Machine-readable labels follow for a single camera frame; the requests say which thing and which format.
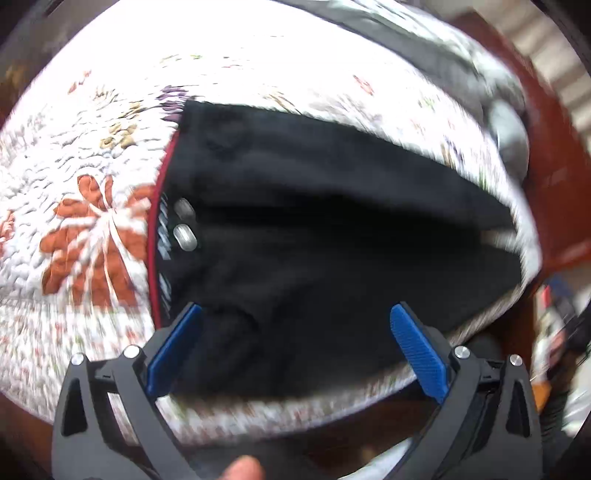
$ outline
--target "textured blue pad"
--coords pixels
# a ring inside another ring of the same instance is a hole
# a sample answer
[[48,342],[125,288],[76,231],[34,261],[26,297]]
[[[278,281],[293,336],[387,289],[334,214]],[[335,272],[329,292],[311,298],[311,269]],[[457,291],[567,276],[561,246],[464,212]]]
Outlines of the textured blue pad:
[[446,366],[413,317],[398,304],[390,311],[390,330],[413,368],[425,395],[443,403],[449,386]]
[[201,327],[200,315],[201,307],[192,305],[154,355],[146,369],[145,391],[149,398],[170,393],[176,375],[195,346]]

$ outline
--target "gray fabric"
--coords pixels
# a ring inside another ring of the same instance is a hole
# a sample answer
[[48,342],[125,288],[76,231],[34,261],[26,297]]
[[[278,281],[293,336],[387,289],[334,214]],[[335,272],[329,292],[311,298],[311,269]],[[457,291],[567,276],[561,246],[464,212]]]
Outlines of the gray fabric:
[[523,88],[478,42],[394,0],[277,1],[345,27],[412,63],[483,127],[493,128],[505,165],[515,178],[523,179],[529,158],[527,133],[519,118],[525,111]]
[[504,100],[495,100],[487,111],[486,122],[507,173],[523,181],[530,160],[530,142],[521,119]]

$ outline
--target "black clamp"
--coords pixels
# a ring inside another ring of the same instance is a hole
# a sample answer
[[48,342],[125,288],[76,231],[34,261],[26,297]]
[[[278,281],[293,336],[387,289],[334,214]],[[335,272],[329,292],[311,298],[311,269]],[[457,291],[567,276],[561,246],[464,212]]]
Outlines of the black clamp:
[[[196,468],[195,461],[205,457],[197,453],[188,463],[154,403],[170,391],[175,373],[199,336],[201,316],[201,308],[189,304],[143,349],[130,345],[119,357],[98,362],[82,353],[72,357],[53,429],[56,480],[201,478],[196,471],[207,469]],[[440,408],[386,479],[540,479],[540,425],[521,358],[486,361],[464,346],[452,349],[440,332],[423,326],[404,303],[392,309],[390,320],[425,394],[435,398]],[[130,459],[137,460],[137,455],[122,437],[109,393],[121,397],[143,449],[143,462]],[[235,456],[239,450],[233,447],[228,453]],[[291,462],[279,450],[270,455],[284,458],[286,465]],[[306,480],[326,479],[320,471],[305,471],[301,477]]]

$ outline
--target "metal snap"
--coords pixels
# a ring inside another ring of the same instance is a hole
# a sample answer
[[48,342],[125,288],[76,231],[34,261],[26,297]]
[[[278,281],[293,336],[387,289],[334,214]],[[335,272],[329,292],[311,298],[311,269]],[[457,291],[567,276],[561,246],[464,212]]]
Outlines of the metal snap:
[[195,210],[185,198],[178,199],[174,204],[174,211],[181,220],[187,221],[195,218]]
[[180,247],[186,252],[191,252],[195,250],[199,245],[193,231],[189,228],[188,225],[185,225],[184,223],[181,223],[180,225],[174,227],[173,235]]

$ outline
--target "metal pin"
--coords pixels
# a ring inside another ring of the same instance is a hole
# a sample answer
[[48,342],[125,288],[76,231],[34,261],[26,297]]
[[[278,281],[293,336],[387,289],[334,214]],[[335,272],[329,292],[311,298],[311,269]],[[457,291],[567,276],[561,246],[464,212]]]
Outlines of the metal pin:
[[470,356],[470,350],[468,349],[468,347],[465,347],[463,345],[455,347],[453,353],[456,357],[461,358],[463,360]]
[[127,358],[135,358],[139,355],[140,349],[137,345],[129,345],[123,350],[123,355]]
[[523,359],[516,353],[509,357],[509,362],[511,362],[511,365],[515,365],[516,367],[523,365]]
[[74,355],[72,355],[72,359],[70,360],[70,362],[72,362],[72,365],[81,365],[83,361],[84,355],[82,353],[75,353]]

